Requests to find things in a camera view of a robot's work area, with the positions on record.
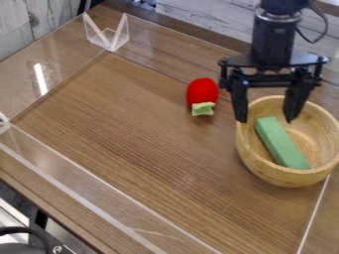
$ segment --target green sponge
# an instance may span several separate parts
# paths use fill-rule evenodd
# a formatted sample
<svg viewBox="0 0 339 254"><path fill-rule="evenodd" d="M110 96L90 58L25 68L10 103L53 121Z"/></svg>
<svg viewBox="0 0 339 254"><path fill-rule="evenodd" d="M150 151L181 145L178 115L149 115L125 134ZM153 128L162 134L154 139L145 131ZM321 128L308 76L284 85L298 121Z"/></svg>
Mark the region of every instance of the green sponge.
<svg viewBox="0 0 339 254"><path fill-rule="evenodd" d="M298 170L312 169L310 164L276 117L260 118L256 121L256 130L280 165Z"/></svg>

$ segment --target wooden bowl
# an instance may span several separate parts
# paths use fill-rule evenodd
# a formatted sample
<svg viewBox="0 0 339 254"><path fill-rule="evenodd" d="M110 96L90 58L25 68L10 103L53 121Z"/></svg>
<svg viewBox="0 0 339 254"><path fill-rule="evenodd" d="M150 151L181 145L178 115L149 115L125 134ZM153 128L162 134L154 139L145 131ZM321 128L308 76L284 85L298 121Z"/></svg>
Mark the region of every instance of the wooden bowl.
<svg viewBox="0 0 339 254"><path fill-rule="evenodd" d="M339 124L333 115L317 104L308 102L300 117L289 124L282 113L284 96L269 96L250 104L249 123L238 123L237 145L252 172L276 186L308 187L332 174L339 163ZM310 170L280 166L256 132L256 120L276 116L306 160Z"/></svg>

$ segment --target cable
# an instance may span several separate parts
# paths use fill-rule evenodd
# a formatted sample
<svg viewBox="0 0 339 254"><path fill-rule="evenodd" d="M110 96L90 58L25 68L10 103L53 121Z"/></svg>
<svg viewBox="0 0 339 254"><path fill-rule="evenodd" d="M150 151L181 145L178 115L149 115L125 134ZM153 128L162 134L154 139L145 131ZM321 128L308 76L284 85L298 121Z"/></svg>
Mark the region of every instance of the cable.
<svg viewBox="0 0 339 254"><path fill-rule="evenodd" d="M324 37L328 35L329 32L329 19L328 16L325 14L325 12L321 10L321 8L318 7L318 5L316 4L316 0L310 0L309 1L309 7L310 9L314 11L314 13L324 19L325 22L325 31L322 32L321 36L316 39L316 40L310 40L302 33L301 29L297 27L297 32L301 35L301 37L304 38L304 40L306 42L309 42L310 44L317 44Z"/></svg>

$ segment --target bowl rim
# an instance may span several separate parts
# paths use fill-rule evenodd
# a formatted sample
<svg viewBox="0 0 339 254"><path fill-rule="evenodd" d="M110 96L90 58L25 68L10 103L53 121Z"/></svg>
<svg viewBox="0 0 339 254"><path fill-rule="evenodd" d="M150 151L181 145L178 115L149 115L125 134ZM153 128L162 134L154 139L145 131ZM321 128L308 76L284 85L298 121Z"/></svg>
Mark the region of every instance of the bowl rim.
<svg viewBox="0 0 339 254"><path fill-rule="evenodd" d="M264 101L266 100L273 100L273 99L284 99L285 96L284 95L270 95L270 96L265 96L260 99L257 99L256 101L253 101L250 103L250 108L262 103ZM309 101L308 100L308 105L310 105L312 107L314 107L317 110L320 110L330 119L330 121L333 121L333 123L336 124L337 126L337 129L338 129L338 135L339 135L339 122L338 120L336 119L336 117L332 115L332 113L322 107L320 106L318 104L316 104L314 102ZM249 152L254 155L254 158L258 159L262 163L268 164L270 167L274 167L277 170L281 170L284 172L288 172L288 173L294 173L294 174L301 174L301 175L309 175L309 174L317 174L320 172L324 172L324 171L328 171L329 169L334 168L334 166L338 164L339 162L339 153L338 155L334 157L334 159L326 163L324 166L318 167L318 168L312 168L310 170L298 170L298 169L292 169L292 168L288 168L285 166L281 166L276 163L273 163L272 161L269 161L265 157L262 157L257 152L256 150L252 148L250 144L245 142L245 135L244 135L244 132L241 131L242 128L245 126L245 123L242 122L238 122L238 130L240 130L240 137L242 138L242 143L245 145L245 148L246 150L249 150Z"/></svg>

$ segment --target toy strawberry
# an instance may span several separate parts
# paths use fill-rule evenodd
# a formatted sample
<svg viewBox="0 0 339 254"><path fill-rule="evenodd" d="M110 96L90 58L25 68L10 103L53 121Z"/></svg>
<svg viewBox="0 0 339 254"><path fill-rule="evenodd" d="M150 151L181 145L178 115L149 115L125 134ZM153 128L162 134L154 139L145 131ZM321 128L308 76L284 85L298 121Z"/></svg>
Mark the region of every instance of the toy strawberry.
<svg viewBox="0 0 339 254"><path fill-rule="evenodd" d="M193 107L193 116L214 115L219 98L219 88L210 78L194 80L187 89L187 102Z"/></svg>

